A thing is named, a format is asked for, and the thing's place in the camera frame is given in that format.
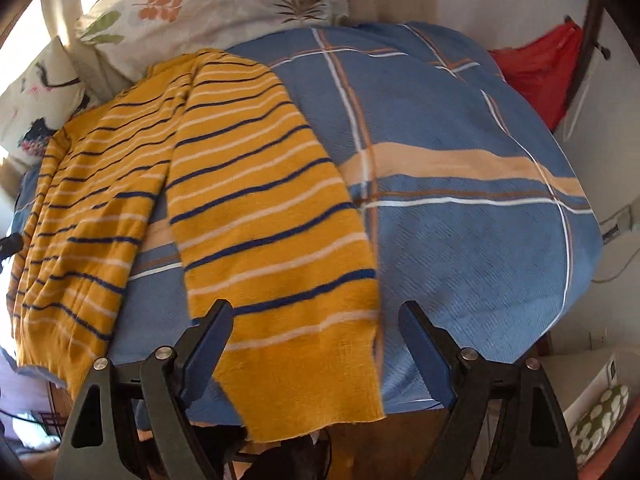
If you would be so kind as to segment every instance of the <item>metal screw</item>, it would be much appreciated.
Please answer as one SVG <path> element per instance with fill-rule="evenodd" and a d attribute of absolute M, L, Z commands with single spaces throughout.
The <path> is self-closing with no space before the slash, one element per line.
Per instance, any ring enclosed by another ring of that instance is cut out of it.
<path fill-rule="evenodd" d="M 99 357 L 94 361 L 94 370 L 104 370 L 108 364 L 106 357 Z"/>
<path fill-rule="evenodd" d="M 465 361 L 475 361 L 478 359 L 478 352 L 473 348 L 463 348 L 460 354 Z"/>
<path fill-rule="evenodd" d="M 535 357 L 529 357 L 524 364 L 527 365 L 529 370 L 540 370 L 540 361 L 538 361 Z"/>
<path fill-rule="evenodd" d="M 174 349 L 170 346 L 161 346 L 158 350 L 156 350 L 156 359 L 160 359 L 164 361 L 171 357 L 171 354 L 174 353 Z"/>

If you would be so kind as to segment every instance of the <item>brown plant print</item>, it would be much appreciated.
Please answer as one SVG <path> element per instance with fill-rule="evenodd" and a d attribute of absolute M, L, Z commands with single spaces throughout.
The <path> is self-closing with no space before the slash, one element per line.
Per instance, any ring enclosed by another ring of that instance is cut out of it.
<path fill-rule="evenodd" d="M 141 20 L 156 20 L 160 18 L 166 22 L 174 22 L 182 9 L 182 0 L 146 0 L 146 4 L 134 4 L 143 6 L 138 16 Z"/>
<path fill-rule="evenodd" d="M 325 6 L 323 0 L 278 0 L 281 3 L 274 4 L 281 9 L 278 14 L 288 16 L 282 23 L 299 21 L 301 24 L 305 20 L 322 20 Z"/>

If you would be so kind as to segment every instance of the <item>bed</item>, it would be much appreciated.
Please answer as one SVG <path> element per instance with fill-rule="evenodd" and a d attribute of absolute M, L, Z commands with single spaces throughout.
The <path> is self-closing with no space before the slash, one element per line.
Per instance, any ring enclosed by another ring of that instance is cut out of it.
<path fill-rule="evenodd" d="M 385 413 L 437 405 L 398 332 L 403 301 L 418 301 L 461 347 L 511 362 L 586 290 L 602 246 L 597 221 L 554 138 L 481 46 L 407 23 L 296 28 L 229 51 L 280 78 L 362 213 L 378 254 Z M 369 174 L 361 143 L 374 153 Z M 14 232 L 38 174 L 23 178 Z M 162 194 L 149 231 L 162 234 L 166 216 Z M 178 249 L 159 238 L 133 263 L 109 346 L 116 364 L 191 323 Z M 215 381 L 188 414 L 243 422 Z"/>

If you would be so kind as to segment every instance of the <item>power outlet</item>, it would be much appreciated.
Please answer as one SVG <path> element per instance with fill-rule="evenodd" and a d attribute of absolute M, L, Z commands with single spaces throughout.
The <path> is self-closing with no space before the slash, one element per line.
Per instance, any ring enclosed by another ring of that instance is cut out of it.
<path fill-rule="evenodd" d="M 602 330 L 589 332 L 589 348 L 591 350 L 599 350 L 607 346 L 607 327 Z"/>

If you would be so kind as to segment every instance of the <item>red garment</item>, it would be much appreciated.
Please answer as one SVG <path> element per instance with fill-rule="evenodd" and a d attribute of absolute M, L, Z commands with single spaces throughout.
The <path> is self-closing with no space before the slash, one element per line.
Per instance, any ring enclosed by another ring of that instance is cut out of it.
<path fill-rule="evenodd" d="M 533 43 L 489 52 L 507 83 L 555 130 L 566 114 L 564 102 L 580 53 L 582 29 L 568 21 Z"/>

